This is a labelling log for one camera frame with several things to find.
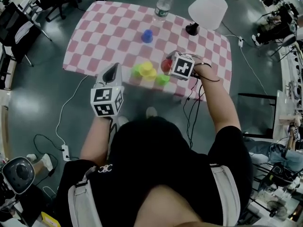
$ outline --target red object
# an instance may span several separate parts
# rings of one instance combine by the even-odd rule
[[[172,60],[171,59],[166,59],[162,61],[161,63],[161,69],[165,73],[168,73],[170,68],[171,68]]]

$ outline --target black shirt sleeve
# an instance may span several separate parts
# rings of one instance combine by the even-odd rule
[[[208,157],[211,163],[227,166],[232,172],[242,212],[248,204],[253,181],[252,162],[244,145],[242,132],[234,126],[221,129],[216,135]]]
[[[68,190],[84,177],[84,174],[96,164],[88,160],[69,161],[65,164],[54,204],[56,219],[62,227],[72,226],[68,206]]]

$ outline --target plastic bottle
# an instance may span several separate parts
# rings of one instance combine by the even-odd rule
[[[173,0],[158,0],[154,20],[164,21],[169,13]]]

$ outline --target pink and white tablecloth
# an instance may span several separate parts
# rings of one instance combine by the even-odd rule
[[[63,68],[96,76],[114,62],[122,64],[123,82],[157,89],[178,96],[189,96],[196,83],[170,77],[165,86],[155,81],[137,79],[131,68],[144,61],[151,61],[158,74],[162,60],[173,50],[195,53],[211,62],[217,75],[229,92],[232,78],[231,48],[227,38],[215,31],[199,28],[191,36],[185,26],[191,21],[169,13],[164,23],[153,22],[154,9],[121,2],[96,1],[77,24],[68,44]],[[153,41],[145,44],[141,35],[146,29],[153,31]],[[191,98],[198,98],[199,81]]]

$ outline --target blue cup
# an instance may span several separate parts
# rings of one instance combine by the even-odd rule
[[[141,39],[144,43],[152,42],[152,31],[150,29],[145,30],[144,33],[141,35]]]

